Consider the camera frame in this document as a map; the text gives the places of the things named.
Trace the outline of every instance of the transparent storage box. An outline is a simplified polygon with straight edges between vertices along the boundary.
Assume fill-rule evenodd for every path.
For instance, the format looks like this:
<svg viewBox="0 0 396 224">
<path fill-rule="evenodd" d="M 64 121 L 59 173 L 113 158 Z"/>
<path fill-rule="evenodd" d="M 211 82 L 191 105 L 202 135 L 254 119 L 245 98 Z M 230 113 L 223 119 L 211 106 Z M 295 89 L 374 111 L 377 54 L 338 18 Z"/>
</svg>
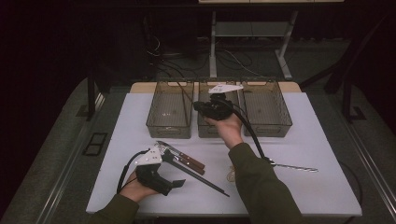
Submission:
<svg viewBox="0 0 396 224">
<path fill-rule="evenodd" d="M 236 77 L 206 77 L 199 79 L 199 91 L 198 91 L 198 101 L 209 102 L 210 93 L 209 89 L 214 88 L 218 84 L 236 85 L 239 78 Z M 234 105 L 239 107 L 238 92 L 229 91 L 225 93 L 226 100 L 231 101 Z M 201 138 L 218 138 L 219 133 L 215 126 L 208 124 L 204 121 L 204 118 L 198 114 L 198 136 Z"/>
<path fill-rule="evenodd" d="M 242 77 L 241 103 L 253 132 L 259 137 L 284 137 L 292 121 L 274 77 Z M 244 128 L 245 136 L 251 136 Z"/>
<path fill-rule="evenodd" d="M 152 138 L 191 138 L 193 78 L 157 82 L 146 125 Z"/>
</svg>

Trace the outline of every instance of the olive green jacket sleeve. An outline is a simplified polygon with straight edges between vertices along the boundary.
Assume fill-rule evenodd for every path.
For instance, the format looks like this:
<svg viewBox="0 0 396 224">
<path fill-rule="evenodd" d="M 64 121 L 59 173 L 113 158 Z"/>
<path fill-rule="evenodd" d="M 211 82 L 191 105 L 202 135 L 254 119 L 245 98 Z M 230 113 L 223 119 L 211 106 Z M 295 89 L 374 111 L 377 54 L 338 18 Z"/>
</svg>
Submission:
<svg viewBox="0 0 396 224">
<path fill-rule="evenodd" d="M 136 202 L 116 194 L 104 209 L 92 215 L 89 224 L 132 224 L 137 209 Z"/>
<path fill-rule="evenodd" d="M 254 224 L 305 223 L 288 187 L 273 167 L 258 158 L 250 145 L 241 143 L 229 152 L 235 184 Z"/>
</svg>

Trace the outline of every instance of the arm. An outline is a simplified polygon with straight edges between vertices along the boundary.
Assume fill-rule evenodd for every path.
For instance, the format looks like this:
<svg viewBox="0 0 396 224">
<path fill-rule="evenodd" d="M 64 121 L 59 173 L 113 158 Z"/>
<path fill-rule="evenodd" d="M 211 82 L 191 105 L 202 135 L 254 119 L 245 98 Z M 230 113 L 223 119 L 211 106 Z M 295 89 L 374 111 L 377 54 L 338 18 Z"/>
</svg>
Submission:
<svg viewBox="0 0 396 224">
<path fill-rule="evenodd" d="M 138 203 L 149 195 L 158 193 L 140 184 L 135 172 L 132 172 L 126 183 L 120 194 L 114 195 L 104 209 L 93 214 L 90 224 L 131 224 L 139 209 Z"/>
<path fill-rule="evenodd" d="M 252 223 L 304 223 L 289 189 L 276 177 L 273 167 L 243 143 L 239 118 L 232 114 L 226 120 L 205 120 L 217 127 L 230 149 L 235 184 Z"/>
</svg>

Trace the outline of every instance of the brown wooden handle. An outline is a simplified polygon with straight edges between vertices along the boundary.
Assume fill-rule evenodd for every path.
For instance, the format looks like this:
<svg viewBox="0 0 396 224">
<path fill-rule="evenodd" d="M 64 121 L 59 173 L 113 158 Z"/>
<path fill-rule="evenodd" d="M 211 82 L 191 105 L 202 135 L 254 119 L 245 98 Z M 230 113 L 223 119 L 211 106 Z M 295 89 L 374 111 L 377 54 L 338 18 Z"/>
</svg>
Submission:
<svg viewBox="0 0 396 224">
<path fill-rule="evenodd" d="M 186 166 L 190 167 L 193 171 L 195 171 L 196 173 L 203 175 L 205 173 L 204 169 L 199 168 L 198 166 L 196 166 L 195 164 L 184 160 L 183 158 L 178 158 L 178 161 L 180 161 L 181 163 L 185 164 Z"/>
<path fill-rule="evenodd" d="M 194 164 L 195 166 L 197 166 L 200 169 L 205 169 L 205 166 L 203 164 L 201 164 L 200 162 L 196 161 L 195 159 L 191 158 L 190 156 L 180 152 L 179 156 L 181 158 L 184 158 L 186 161 L 191 162 L 192 164 Z"/>
</svg>

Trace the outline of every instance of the gray carpet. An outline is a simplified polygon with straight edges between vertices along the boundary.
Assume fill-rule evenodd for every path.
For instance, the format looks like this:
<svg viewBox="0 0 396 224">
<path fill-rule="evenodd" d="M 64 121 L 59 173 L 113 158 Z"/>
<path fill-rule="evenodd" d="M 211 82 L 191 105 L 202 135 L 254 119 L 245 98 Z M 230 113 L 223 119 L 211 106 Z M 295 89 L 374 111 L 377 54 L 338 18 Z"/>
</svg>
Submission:
<svg viewBox="0 0 396 224">
<path fill-rule="evenodd" d="M 240 63 L 262 76 L 281 78 L 280 68 L 274 55 L 279 46 L 277 41 L 263 40 L 250 43 L 243 52 L 235 53 Z M 291 42 L 285 55 L 293 81 L 301 82 L 336 62 L 348 45 L 344 40 L 299 41 Z M 246 76 L 249 74 L 226 51 L 238 48 L 234 42 L 219 44 L 218 63 L 219 77 Z M 158 76 L 207 77 L 207 48 L 197 59 L 169 59 L 162 65 Z M 327 95 L 322 90 L 326 78 L 314 83 L 304 91 L 314 107 L 324 132 L 332 146 L 336 158 L 341 162 L 344 173 L 357 198 L 362 193 L 362 217 L 350 220 L 350 223 L 395 223 L 378 185 L 373 181 L 366 166 L 361 161 L 358 141 L 372 156 L 378 170 L 389 184 L 396 189 L 394 178 L 396 166 L 396 137 L 367 103 L 364 95 L 353 90 L 352 105 L 358 106 L 366 120 L 355 120 L 353 124 L 345 122 L 340 115 L 341 92 Z M 98 111 L 91 121 L 77 116 L 78 111 L 87 104 L 86 80 L 77 86 L 64 106 L 47 141 L 40 150 L 28 175 L 5 213 L 1 223 L 86 223 L 90 215 L 85 212 L 91 196 L 94 181 L 106 153 L 106 146 L 111 138 L 123 99 L 129 87 L 114 87 L 104 95 L 104 102 L 99 104 Z M 87 146 L 93 133 L 107 133 L 106 142 L 101 154 L 97 157 L 84 156 L 81 152 Z M 347 218 L 307 217 L 309 223 L 345 223 Z M 245 218 L 235 219 L 191 219 L 191 218 L 157 218 L 139 220 L 146 223 L 248 223 Z"/>
</svg>

